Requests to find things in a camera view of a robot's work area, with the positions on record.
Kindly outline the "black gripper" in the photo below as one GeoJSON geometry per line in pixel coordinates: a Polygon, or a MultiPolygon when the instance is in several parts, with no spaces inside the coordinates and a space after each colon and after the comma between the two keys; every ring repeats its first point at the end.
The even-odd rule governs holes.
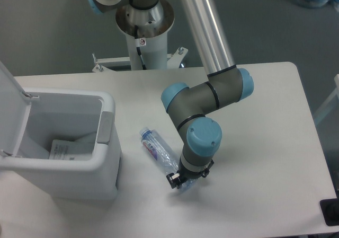
{"type": "Polygon", "coordinates": [[[209,175],[210,169],[213,165],[214,161],[211,160],[202,171],[194,172],[188,170],[182,163],[180,163],[177,173],[167,174],[166,178],[172,189],[180,189],[182,188],[182,184],[189,179],[198,179],[200,177],[206,178],[209,175]]]}

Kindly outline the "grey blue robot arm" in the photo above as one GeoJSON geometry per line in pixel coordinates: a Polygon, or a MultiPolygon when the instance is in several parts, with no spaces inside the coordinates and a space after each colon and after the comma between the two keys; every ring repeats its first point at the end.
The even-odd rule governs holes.
{"type": "MultiPolygon", "coordinates": [[[[213,0],[181,0],[197,46],[207,81],[194,87],[168,86],[163,106],[183,141],[178,169],[167,175],[172,188],[206,177],[222,138],[221,128],[207,114],[250,96],[254,82],[238,68],[219,27],[213,0]]],[[[133,70],[167,69],[167,33],[174,11],[167,0],[88,0],[92,10],[115,10],[118,28],[126,36],[133,70]]]]}

